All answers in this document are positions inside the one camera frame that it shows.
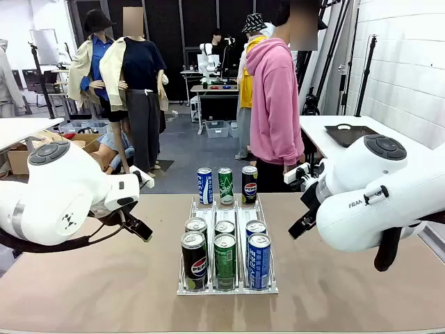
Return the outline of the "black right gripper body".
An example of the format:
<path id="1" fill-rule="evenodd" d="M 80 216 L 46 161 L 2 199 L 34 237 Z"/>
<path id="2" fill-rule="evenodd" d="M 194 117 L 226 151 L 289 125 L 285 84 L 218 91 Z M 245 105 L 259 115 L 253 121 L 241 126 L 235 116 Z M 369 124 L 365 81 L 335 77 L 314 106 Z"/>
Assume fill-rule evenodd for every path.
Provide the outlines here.
<path id="1" fill-rule="evenodd" d="M 301 196 L 301 201 L 306 205 L 308 212 L 303 216 L 303 223 L 314 223 L 316 221 L 316 213 L 321 206 L 318 199 L 317 185 L 311 185 Z"/>

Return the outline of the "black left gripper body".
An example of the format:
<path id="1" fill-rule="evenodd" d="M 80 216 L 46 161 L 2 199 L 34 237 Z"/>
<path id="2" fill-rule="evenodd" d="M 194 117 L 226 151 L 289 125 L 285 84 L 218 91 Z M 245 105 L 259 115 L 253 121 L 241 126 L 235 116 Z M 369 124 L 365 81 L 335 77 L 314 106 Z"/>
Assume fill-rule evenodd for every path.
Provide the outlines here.
<path id="1" fill-rule="evenodd" d="M 140 220 L 136 218 L 131 211 L 138 204 L 137 201 L 125 205 L 109 215 L 100 218 L 100 222 L 107 226 L 121 225 L 128 231 L 136 231 L 140 226 Z"/>

